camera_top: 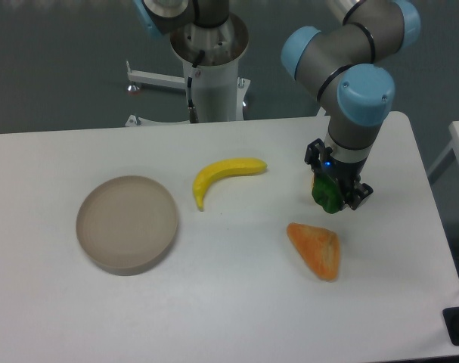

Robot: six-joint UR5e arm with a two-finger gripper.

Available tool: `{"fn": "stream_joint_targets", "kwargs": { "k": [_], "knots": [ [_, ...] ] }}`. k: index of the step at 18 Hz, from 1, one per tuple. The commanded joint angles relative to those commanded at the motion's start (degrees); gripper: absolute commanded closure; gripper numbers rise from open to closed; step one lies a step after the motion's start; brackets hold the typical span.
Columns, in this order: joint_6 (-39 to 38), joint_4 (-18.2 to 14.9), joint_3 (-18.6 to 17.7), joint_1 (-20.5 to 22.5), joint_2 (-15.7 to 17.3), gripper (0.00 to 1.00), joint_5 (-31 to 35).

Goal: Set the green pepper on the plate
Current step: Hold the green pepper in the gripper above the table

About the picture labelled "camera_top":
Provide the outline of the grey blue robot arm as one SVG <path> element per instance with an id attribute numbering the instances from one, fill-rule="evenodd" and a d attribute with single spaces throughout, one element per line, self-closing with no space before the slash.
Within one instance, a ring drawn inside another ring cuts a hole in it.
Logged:
<path id="1" fill-rule="evenodd" d="M 395 83 L 377 63 L 414 43 L 420 16 L 408 1 L 330 1 L 340 28 L 296 30 L 281 63 L 330 117 L 327 134 L 308 145 L 312 197 L 327 213 L 357 209 L 372 194 L 361 171 L 393 98 Z M 245 23 L 227 1 L 136 1 L 144 29 L 168 36 L 181 60 L 191 123 L 233 121 L 238 63 L 247 50 Z"/>

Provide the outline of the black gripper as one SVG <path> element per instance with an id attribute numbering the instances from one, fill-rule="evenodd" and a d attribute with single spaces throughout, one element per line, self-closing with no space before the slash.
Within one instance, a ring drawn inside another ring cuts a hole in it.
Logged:
<path id="1" fill-rule="evenodd" d="M 328 175 L 337 183 L 343 207 L 357 210 L 374 192 L 370 185 L 361 182 L 365 157 L 359 150 L 341 149 L 330 142 L 326 145 L 317 138 L 307 146 L 304 161 L 312 165 L 313 174 Z"/>

